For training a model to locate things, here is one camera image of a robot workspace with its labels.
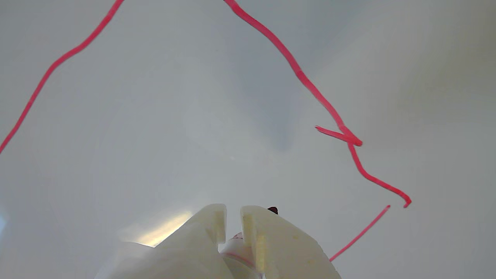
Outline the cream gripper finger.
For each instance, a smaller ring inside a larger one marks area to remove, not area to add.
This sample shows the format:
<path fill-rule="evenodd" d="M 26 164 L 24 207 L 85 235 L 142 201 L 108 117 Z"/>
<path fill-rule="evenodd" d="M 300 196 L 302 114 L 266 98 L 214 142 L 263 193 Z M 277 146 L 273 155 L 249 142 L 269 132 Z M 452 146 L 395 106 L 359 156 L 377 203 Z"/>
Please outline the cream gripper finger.
<path fill-rule="evenodd" d="M 267 279 L 340 279 L 317 240 L 278 214 L 257 205 L 240 210 L 243 241 Z"/>
<path fill-rule="evenodd" d="M 116 270 L 118 279 L 232 279 L 218 251 L 226 240 L 224 204 L 206 205 L 163 242 Z"/>

